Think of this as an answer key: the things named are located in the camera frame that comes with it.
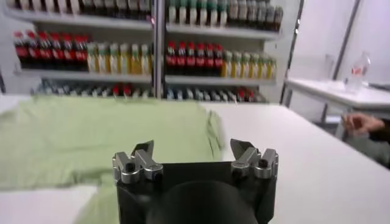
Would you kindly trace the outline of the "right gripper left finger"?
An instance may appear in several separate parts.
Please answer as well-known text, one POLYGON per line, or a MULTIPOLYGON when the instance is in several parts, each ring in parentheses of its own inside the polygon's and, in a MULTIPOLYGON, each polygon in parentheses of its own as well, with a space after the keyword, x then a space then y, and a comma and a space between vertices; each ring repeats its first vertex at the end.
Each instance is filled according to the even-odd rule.
POLYGON ((112 158, 115 184, 136 184, 141 179, 160 181, 163 177, 163 165, 152 159, 154 141, 137 144, 130 155, 117 152, 112 158))

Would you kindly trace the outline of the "person's hand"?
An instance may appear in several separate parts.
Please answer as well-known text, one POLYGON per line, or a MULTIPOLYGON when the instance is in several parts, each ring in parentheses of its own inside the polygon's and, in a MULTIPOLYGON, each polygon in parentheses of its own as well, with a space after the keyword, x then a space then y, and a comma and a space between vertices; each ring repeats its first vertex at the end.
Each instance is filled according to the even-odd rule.
POLYGON ((350 113, 342 117, 344 128, 352 134, 360 135, 385 128, 383 120, 363 113, 350 113))

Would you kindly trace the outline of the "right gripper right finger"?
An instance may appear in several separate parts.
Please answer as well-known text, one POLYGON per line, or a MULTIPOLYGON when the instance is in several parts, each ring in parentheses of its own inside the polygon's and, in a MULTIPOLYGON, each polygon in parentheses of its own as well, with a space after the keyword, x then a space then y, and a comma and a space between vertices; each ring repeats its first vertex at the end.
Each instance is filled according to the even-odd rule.
POLYGON ((232 174, 245 178, 251 172, 255 178, 271 179, 278 174, 278 154, 274 149, 266 149, 261 153, 252 143, 230 140, 230 147, 235 160, 231 162, 232 174))

